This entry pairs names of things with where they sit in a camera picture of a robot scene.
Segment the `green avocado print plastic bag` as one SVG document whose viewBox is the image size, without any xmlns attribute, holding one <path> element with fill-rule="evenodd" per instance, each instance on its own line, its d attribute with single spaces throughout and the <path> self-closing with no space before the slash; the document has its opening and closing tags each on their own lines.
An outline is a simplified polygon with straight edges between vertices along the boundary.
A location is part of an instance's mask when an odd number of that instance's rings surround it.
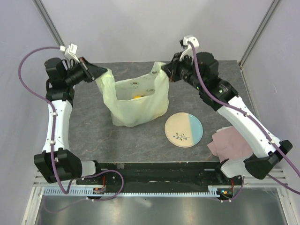
<svg viewBox="0 0 300 225">
<path fill-rule="evenodd" d="M 155 62 L 148 74 L 116 82 L 112 71 L 96 79 L 115 126 L 134 127 L 164 115 L 169 106 L 169 78 Z"/>
</svg>

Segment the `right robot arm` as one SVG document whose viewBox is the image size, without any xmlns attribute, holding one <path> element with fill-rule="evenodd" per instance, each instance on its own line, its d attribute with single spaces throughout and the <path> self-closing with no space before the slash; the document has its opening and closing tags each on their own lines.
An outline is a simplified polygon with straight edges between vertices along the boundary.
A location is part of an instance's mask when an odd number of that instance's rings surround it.
<svg viewBox="0 0 300 225">
<path fill-rule="evenodd" d="M 183 60 L 179 58 L 176 53 L 170 63 L 162 66 L 169 80 L 184 80 L 197 89 L 202 101 L 226 118 L 252 149 L 245 157 L 222 160 L 215 172 L 216 182 L 223 185 L 238 175 L 263 180 L 293 148 L 292 143 L 268 131 L 247 108 L 237 90 L 218 76 L 219 62 L 213 54 L 197 53 L 197 63 L 188 56 Z"/>
</svg>

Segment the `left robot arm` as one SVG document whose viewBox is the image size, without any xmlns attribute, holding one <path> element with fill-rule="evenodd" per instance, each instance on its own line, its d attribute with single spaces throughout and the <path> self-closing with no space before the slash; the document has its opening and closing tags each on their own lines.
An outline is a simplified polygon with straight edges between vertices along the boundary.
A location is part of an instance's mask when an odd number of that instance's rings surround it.
<svg viewBox="0 0 300 225">
<path fill-rule="evenodd" d="M 34 164 L 48 183 L 86 176 L 92 184 L 99 184 L 103 173 L 97 169 L 97 162 L 81 161 L 70 151 L 68 132 L 75 85 L 82 81 L 93 82 L 107 69 L 80 57 L 71 67 L 67 67 L 66 60 L 51 58 L 45 62 L 45 70 L 49 121 L 45 145 L 42 152 L 34 156 Z"/>
</svg>

